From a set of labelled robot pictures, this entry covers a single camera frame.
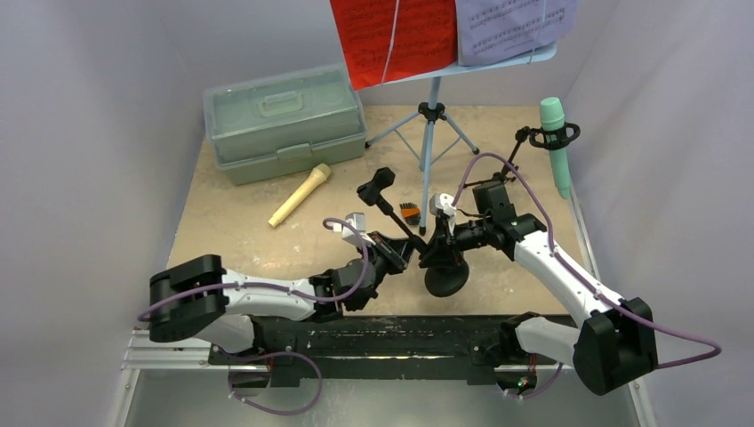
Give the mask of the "black round-base microphone stand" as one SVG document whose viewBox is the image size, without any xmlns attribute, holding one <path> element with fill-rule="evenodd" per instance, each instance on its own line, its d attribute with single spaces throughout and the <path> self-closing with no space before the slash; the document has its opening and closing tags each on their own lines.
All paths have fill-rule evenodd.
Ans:
<svg viewBox="0 0 754 427">
<path fill-rule="evenodd" d="M 382 214 L 389 217 L 406 234 L 407 238 L 411 239 L 420 262 L 420 256 L 427 250 L 428 242 L 408 228 L 405 221 L 398 217 L 395 207 L 381 194 L 386 188 L 394 184 L 394 180 L 395 173 L 390 168 L 378 168 L 370 181 L 357 188 L 357 195 L 366 205 L 376 206 Z M 435 229 L 446 228 L 450 230 L 449 219 L 443 219 L 442 216 L 440 214 L 436 217 Z M 459 267 L 424 270 L 424 285 L 428 292 L 436 297 L 448 297 L 458 293 L 469 279 L 469 265 L 463 256 Z"/>
</svg>

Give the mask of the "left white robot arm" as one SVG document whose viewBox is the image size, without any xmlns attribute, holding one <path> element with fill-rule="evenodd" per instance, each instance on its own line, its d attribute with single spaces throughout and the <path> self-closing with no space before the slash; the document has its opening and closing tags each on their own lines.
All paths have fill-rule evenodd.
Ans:
<svg viewBox="0 0 754 427">
<path fill-rule="evenodd" d="M 197 338 L 242 363 L 255 363 L 268 346 L 257 318 L 328 322 L 362 310 L 386 276 L 407 268 L 415 250 L 410 238 L 373 231 L 364 239 L 358 258 L 308 278 L 248 276 L 224 268 L 217 254 L 158 272 L 149 281 L 149 306 L 141 316 L 149 338 L 160 343 Z"/>
</svg>

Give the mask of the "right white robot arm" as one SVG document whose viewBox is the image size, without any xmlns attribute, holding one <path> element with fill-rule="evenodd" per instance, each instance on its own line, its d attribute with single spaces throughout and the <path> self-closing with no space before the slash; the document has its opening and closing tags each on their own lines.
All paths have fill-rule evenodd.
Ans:
<svg viewBox="0 0 754 427">
<path fill-rule="evenodd" d="M 447 297 L 460 291 L 470 274 L 464 252 L 489 246 L 545 285 L 574 321 L 565 326 L 531 312 L 504 321 L 497 346 L 505 359 L 519 362 L 541 354 L 573 367 L 598 396 L 658 368 L 647 303 L 623 298 L 573 265 L 570 255 L 549 239 L 545 224 L 532 214 L 517 214 L 503 184 L 482 184 L 473 195 L 478 217 L 465 223 L 456 220 L 453 196 L 440 193 L 429 200 L 435 229 L 421 251 L 420 266 L 430 294 Z"/>
</svg>

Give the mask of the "cream yellow microphone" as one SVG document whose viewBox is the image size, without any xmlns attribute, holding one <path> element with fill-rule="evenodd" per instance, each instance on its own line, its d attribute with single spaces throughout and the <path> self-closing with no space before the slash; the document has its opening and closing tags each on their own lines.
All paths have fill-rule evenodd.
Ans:
<svg viewBox="0 0 754 427">
<path fill-rule="evenodd" d="M 272 228 L 279 226 L 315 189 L 328 180 L 331 173 L 329 165 L 319 164 L 315 166 L 307 179 L 271 215 L 268 219 L 268 225 Z"/>
</svg>

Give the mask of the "black tripod microphone stand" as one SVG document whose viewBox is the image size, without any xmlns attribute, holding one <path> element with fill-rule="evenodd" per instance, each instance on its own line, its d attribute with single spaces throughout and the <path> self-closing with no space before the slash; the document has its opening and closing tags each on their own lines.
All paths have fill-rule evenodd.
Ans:
<svg viewBox="0 0 754 427">
<path fill-rule="evenodd" d="M 563 139 L 562 142 L 564 143 L 565 147 L 567 148 L 571 142 L 578 139 L 581 135 L 581 128 L 573 123 L 566 122 L 567 126 L 567 138 Z M 512 170 L 518 169 L 518 166 L 513 162 L 515 159 L 517 153 L 519 152 L 520 148 L 525 142 L 528 142 L 532 147 L 537 149 L 544 149 L 546 148 L 546 143 L 544 140 L 544 131 L 541 128 L 531 128 L 529 126 L 525 126 L 519 130 L 516 131 L 515 134 L 515 146 L 513 150 L 510 152 L 508 157 L 508 162 L 511 163 L 511 167 L 504 166 L 499 172 L 494 173 L 493 176 L 486 180 L 481 181 L 473 181 L 473 182 L 465 182 L 462 184 L 462 187 L 464 189 L 472 186 L 481 185 L 488 182 L 501 182 L 501 183 L 508 183 L 516 181 L 517 178 L 513 176 Z"/>
</svg>

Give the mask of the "mint green microphone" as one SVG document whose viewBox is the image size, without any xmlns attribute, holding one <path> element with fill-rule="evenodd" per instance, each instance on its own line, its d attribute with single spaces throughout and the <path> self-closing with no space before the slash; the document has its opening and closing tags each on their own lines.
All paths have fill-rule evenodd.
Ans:
<svg viewBox="0 0 754 427">
<path fill-rule="evenodd" d="M 558 97 L 543 99 L 539 105 L 539 114 L 554 185 L 563 199 L 569 199 L 571 176 L 566 146 L 562 142 L 567 138 L 568 131 L 561 100 Z"/>
</svg>

